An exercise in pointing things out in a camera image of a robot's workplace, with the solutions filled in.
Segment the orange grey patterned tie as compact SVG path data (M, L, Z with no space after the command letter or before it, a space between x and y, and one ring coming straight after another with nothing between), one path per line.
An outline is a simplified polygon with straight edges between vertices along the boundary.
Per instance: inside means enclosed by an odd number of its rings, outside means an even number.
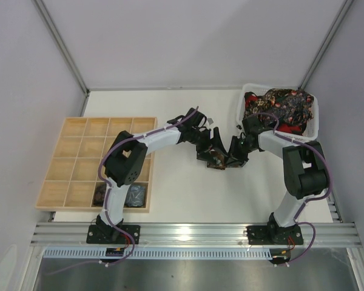
M225 158L221 153L211 151L212 161L207 162L207 168L215 170L225 170L226 163Z

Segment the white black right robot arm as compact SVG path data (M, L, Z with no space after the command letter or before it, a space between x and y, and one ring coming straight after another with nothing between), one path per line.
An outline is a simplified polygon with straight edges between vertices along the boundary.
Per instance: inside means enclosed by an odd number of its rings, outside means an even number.
M316 140L302 142L278 131L266 130L259 134L233 136L228 155L244 165L248 154L256 150L270 152L283 162L286 193L279 207L270 215L267 223L269 233L274 236L293 232L306 205L331 193L331 171L322 146Z

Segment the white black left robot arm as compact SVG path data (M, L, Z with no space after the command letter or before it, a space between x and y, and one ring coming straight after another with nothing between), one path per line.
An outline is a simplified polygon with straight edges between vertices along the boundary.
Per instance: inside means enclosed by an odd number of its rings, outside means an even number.
M96 217L96 225L108 230L119 230L123 208L130 185L139 177L146 156L168 146L189 142L196 147L197 159L216 165L214 152L228 157L219 129L205 126L207 117L191 108L186 115L177 116L155 130L130 134L122 131L101 160L98 174L106 183L103 207Z

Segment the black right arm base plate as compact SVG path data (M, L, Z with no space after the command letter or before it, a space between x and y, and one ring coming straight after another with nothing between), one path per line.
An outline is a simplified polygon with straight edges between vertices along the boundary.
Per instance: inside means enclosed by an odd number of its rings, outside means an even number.
M246 228L246 235L250 245L279 245L288 243L296 246L303 245L301 228L298 225L277 227L270 225L254 225Z

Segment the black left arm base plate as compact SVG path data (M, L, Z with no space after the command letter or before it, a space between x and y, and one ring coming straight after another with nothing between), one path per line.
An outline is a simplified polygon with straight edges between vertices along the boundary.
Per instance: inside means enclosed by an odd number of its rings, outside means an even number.
M122 230L130 234L135 242L139 243L140 240L140 230L139 225L123 224L121 226ZM125 236L114 229L113 227L107 226L103 229L97 224L92 224L89 226L87 231L87 244L125 244Z

